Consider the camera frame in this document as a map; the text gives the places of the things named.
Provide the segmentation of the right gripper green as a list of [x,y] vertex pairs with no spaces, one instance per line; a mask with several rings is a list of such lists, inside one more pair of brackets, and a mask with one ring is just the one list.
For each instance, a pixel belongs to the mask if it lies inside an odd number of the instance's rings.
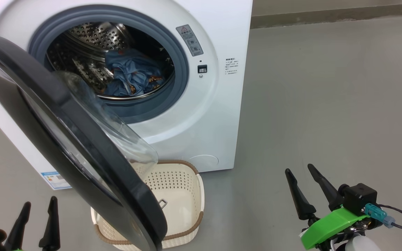
[[318,183],[322,189],[328,201],[328,208],[332,212],[323,218],[316,217],[316,208],[306,200],[298,186],[297,179],[292,171],[286,168],[284,173],[289,185],[292,200],[295,204],[297,216],[300,220],[308,221],[308,229],[306,229],[300,237],[306,250],[318,248],[320,244],[331,240],[333,236],[350,228],[357,222],[367,225],[364,227],[365,230],[378,227],[378,221],[370,218],[368,215],[363,213],[361,216],[357,216],[346,208],[341,207],[344,197],[339,194],[338,190],[313,164],[308,164],[307,168],[314,181]]

